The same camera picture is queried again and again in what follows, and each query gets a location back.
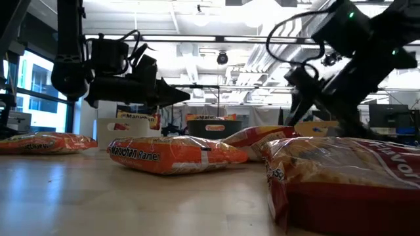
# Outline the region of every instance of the security camera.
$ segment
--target security camera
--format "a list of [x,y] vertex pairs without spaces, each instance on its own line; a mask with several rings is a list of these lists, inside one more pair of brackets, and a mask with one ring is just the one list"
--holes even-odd
[[228,55],[226,52],[219,52],[219,55],[217,56],[217,64],[225,65],[226,63],[228,63]]
[[327,54],[325,58],[321,61],[321,64],[325,67],[334,66],[335,63],[341,61],[342,59],[343,57],[341,57],[340,54],[338,54],[337,52],[333,52],[331,54]]

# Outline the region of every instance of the maruchan logo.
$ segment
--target maruchan logo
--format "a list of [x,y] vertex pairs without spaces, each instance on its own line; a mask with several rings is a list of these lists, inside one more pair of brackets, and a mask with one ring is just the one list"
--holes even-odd
[[134,160],[160,161],[160,153],[148,153],[143,150],[128,147],[111,147],[111,154],[119,157],[126,157]]
[[49,142],[48,144],[25,144],[22,146],[26,150],[36,150],[36,149],[48,149],[53,147],[55,144],[54,141]]
[[198,115],[196,120],[207,120],[216,118],[214,115]]
[[153,122],[154,117],[150,117],[148,115],[136,115],[136,114],[126,114],[122,115],[122,118],[129,118],[129,119],[147,119],[151,122]]

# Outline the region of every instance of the plastic wrapper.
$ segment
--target plastic wrapper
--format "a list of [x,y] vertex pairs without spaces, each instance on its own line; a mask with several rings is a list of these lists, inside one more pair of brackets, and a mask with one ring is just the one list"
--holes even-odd
[[225,144],[229,144],[245,151],[250,161],[263,161],[261,148],[265,143],[280,138],[292,138],[295,136],[293,127],[284,126],[261,126],[245,128],[222,140]]
[[95,140],[83,135],[38,132],[1,140],[0,154],[69,154],[97,146]]
[[[150,129],[160,130],[160,114],[147,115],[118,110],[117,118],[147,119],[149,120]],[[128,128],[129,124],[115,124],[114,130],[127,130]]]
[[202,120],[216,120],[216,121],[236,121],[236,114],[227,115],[224,117],[217,117],[215,115],[187,115],[187,121],[202,121]]
[[155,174],[205,172],[247,160],[232,146],[191,136],[118,138],[108,153],[117,163]]
[[326,137],[331,129],[339,127],[338,121],[305,121],[297,123],[294,128],[296,134],[302,137]]
[[334,235],[420,235],[420,149],[355,138],[267,143],[269,206],[289,222]]

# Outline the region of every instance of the cable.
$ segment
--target cable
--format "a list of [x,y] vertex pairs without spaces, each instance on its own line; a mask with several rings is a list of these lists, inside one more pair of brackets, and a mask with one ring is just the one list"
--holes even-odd
[[132,53],[134,53],[136,51],[136,49],[138,47],[138,43],[140,42],[140,39],[143,38],[143,36],[141,35],[141,33],[137,29],[131,30],[128,34],[124,35],[123,37],[121,37],[120,39],[117,40],[117,41],[123,41],[124,39],[128,38],[128,36],[130,36],[134,33],[137,33],[137,37],[136,37],[136,44],[134,45]]
[[306,60],[303,61],[303,63],[307,64],[307,62],[309,62],[311,60],[321,59],[324,56],[325,53],[326,53],[326,46],[325,46],[324,43],[320,43],[320,53],[317,56],[307,58]]
[[409,109],[413,109],[414,108],[414,106],[416,105],[416,104],[418,104],[420,102],[420,98],[418,98],[418,99],[416,99],[415,101],[414,101],[414,104],[409,108]]
[[146,51],[147,48],[148,48],[148,45],[147,43],[145,43],[141,47],[139,47],[135,52],[133,52],[130,57],[128,57],[128,61],[132,68],[135,68],[137,66],[138,61],[140,60],[140,57],[143,55],[144,51]]
[[292,16],[292,17],[290,17],[290,18],[288,18],[288,19],[286,19],[286,20],[284,20],[284,21],[282,21],[282,22],[280,22],[278,24],[276,24],[273,27],[273,29],[271,30],[271,32],[268,34],[267,41],[265,43],[265,48],[266,48],[268,54],[271,57],[273,57],[274,59],[276,59],[277,61],[288,63],[291,66],[302,66],[302,67],[308,66],[308,67],[312,68],[315,71],[314,78],[318,80],[318,78],[320,76],[319,71],[313,65],[308,64],[307,62],[309,60],[319,59],[319,58],[321,58],[325,54],[325,45],[323,43],[320,43],[320,53],[319,53],[319,55],[317,55],[317,56],[315,56],[313,58],[308,58],[304,62],[294,62],[294,61],[284,60],[283,58],[280,58],[279,56],[274,55],[274,53],[270,50],[271,38],[273,37],[274,32],[276,32],[276,30],[280,26],[284,25],[285,23],[287,23],[287,22],[289,22],[291,20],[294,20],[294,19],[302,18],[304,16],[312,16],[312,15],[317,15],[317,14],[327,14],[327,13],[333,12],[333,11],[335,11],[337,5],[338,4],[336,4],[336,2],[335,2],[330,7],[328,7],[326,10],[312,10],[312,11],[308,11],[308,12],[303,12],[303,13],[300,13],[300,14],[296,14],[296,15],[294,15],[294,16]]

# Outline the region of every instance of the desk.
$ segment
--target desk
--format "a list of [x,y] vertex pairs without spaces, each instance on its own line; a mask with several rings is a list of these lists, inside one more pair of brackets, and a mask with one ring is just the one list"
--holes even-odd
[[264,165],[257,163],[156,176],[104,152],[0,156],[2,236],[283,235],[266,197]]

